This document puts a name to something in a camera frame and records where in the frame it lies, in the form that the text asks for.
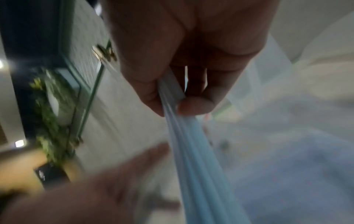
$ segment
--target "bright light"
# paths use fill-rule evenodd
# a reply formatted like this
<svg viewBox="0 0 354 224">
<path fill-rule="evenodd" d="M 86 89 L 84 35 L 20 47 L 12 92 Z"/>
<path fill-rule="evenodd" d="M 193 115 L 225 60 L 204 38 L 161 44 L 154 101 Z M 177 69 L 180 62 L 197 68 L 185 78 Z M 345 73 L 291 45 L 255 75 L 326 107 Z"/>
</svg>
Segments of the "bright light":
<svg viewBox="0 0 354 224">
<path fill-rule="evenodd" d="M 20 148 L 25 145 L 25 140 L 18 140 L 15 142 L 15 147 Z"/>
</svg>

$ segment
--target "yellow surface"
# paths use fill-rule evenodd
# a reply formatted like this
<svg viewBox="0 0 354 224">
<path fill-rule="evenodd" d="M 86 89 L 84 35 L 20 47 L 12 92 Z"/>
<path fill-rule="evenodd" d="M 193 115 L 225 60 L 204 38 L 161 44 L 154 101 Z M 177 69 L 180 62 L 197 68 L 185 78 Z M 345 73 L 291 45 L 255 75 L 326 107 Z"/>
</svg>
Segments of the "yellow surface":
<svg viewBox="0 0 354 224">
<path fill-rule="evenodd" d="M 33 169 L 46 162 L 46 156 L 41 149 L 15 155 L 0 155 L 0 189 L 21 189 L 29 193 L 43 190 Z M 80 177 L 80 167 L 74 161 L 66 162 L 63 169 L 71 181 Z"/>
</svg>

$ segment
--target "human hand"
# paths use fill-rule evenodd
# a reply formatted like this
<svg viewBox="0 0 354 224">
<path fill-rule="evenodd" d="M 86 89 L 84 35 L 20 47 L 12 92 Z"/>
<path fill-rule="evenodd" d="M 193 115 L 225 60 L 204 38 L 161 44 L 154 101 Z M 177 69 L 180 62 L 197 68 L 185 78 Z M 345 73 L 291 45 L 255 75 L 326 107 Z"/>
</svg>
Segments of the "human hand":
<svg viewBox="0 0 354 224">
<path fill-rule="evenodd" d="M 81 183 L 66 184 L 37 197 L 15 200 L 0 217 L 1 224 L 132 224 L 138 199 L 135 184 L 168 154 L 160 144 L 123 165 Z M 160 198 L 148 206 L 178 208 Z"/>
<path fill-rule="evenodd" d="M 169 66 L 183 89 L 188 66 L 177 112 L 211 112 L 263 48 L 278 2 L 100 0 L 123 76 L 161 116 L 157 79 Z"/>
</svg>

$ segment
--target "white wall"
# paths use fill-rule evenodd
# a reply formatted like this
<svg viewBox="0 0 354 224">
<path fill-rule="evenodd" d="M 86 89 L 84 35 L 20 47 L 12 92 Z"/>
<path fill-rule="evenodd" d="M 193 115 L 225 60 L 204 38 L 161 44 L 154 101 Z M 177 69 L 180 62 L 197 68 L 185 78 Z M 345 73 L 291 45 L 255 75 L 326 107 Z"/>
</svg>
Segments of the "white wall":
<svg viewBox="0 0 354 224">
<path fill-rule="evenodd" d="M 4 67 L 0 69 L 0 124 L 5 132 L 8 145 L 0 146 L 0 152 L 12 148 L 17 140 L 25 139 L 14 87 L 0 36 L 0 60 Z"/>
</svg>

